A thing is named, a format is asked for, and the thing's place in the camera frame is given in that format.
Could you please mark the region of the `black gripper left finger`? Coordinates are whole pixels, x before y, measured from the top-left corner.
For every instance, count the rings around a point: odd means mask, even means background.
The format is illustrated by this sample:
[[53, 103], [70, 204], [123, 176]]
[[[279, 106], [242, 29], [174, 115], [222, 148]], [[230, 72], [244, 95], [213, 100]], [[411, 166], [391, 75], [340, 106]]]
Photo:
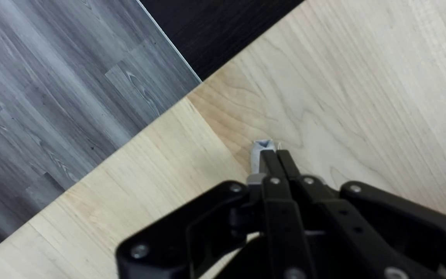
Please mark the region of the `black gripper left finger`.
[[269, 279], [262, 182], [227, 180], [123, 241], [120, 279], [199, 279], [238, 252], [216, 279]]

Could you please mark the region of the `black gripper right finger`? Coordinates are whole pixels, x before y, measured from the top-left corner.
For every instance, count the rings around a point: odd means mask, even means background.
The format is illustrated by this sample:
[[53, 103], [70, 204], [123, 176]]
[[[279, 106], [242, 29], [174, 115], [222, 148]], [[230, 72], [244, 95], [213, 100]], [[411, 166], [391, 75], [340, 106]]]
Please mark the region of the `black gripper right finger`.
[[276, 154], [278, 252], [315, 279], [444, 279], [446, 216], [362, 182], [335, 191]]

